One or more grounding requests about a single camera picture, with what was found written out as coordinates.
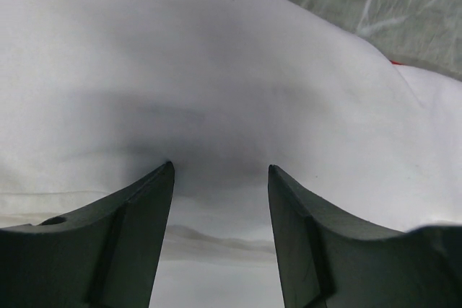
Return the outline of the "folded red t shirt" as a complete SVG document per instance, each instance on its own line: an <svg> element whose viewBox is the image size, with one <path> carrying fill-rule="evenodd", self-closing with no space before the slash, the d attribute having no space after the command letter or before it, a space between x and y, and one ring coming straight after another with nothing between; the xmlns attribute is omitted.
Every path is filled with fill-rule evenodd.
<svg viewBox="0 0 462 308"><path fill-rule="evenodd" d="M397 65L397 66L405 66L405 65L406 65L405 63L401 63L401 62L393 61L393 60L390 60L390 62L391 62L393 65Z"/></svg>

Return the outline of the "white t shirt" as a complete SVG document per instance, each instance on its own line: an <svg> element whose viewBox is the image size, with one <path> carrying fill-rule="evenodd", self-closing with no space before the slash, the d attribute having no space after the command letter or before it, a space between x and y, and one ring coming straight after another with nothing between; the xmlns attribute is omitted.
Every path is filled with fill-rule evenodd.
<svg viewBox="0 0 462 308"><path fill-rule="evenodd" d="M170 161L153 307L281 307L268 168L399 231L461 221L461 83L287 0L1 0L1 225Z"/></svg>

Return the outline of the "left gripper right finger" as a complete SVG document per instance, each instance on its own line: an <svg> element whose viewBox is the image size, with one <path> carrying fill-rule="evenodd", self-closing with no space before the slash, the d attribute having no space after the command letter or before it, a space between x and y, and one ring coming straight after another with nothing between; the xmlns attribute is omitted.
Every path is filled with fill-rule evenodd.
<svg viewBox="0 0 462 308"><path fill-rule="evenodd" d="M286 307L459 307L461 228L398 232L351 215L269 167Z"/></svg>

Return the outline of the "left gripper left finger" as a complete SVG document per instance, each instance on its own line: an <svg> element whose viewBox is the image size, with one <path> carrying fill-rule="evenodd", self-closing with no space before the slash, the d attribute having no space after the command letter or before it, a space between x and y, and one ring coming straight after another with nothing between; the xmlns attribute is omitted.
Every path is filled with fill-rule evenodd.
<svg viewBox="0 0 462 308"><path fill-rule="evenodd" d="M38 225L1 230L3 307L148 307L175 169Z"/></svg>

